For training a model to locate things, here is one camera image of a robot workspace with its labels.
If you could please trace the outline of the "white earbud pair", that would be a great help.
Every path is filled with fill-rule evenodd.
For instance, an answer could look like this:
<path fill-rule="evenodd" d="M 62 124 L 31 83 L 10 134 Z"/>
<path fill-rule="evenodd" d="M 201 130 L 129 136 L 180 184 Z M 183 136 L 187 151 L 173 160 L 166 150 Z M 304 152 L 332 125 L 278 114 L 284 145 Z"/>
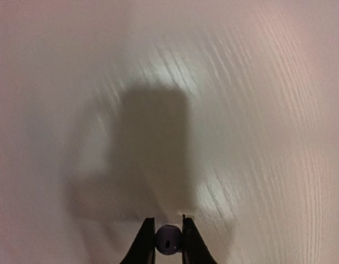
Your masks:
<path fill-rule="evenodd" d="M 162 225 L 155 234 L 155 247 L 162 255 L 181 252 L 182 244 L 182 231 L 178 226 Z"/>

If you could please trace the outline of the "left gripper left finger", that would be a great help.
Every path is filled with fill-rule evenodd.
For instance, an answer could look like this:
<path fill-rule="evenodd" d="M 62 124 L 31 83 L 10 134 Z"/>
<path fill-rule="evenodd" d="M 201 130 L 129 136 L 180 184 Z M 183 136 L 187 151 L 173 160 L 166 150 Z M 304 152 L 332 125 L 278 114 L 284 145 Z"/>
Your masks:
<path fill-rule="evenodd" d="M 155 263 L 155 218 L 146 218 L 120 264 Z"/>

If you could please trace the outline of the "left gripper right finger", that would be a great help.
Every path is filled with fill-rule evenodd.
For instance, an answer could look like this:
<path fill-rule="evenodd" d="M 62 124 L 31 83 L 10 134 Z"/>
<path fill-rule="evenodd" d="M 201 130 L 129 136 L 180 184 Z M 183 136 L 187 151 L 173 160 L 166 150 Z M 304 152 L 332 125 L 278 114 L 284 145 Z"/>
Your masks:
<path fill-rule="evenodd" d="M 194 220 L 182 216 L 182 263 L 217 264 L 209 252 Z"/>

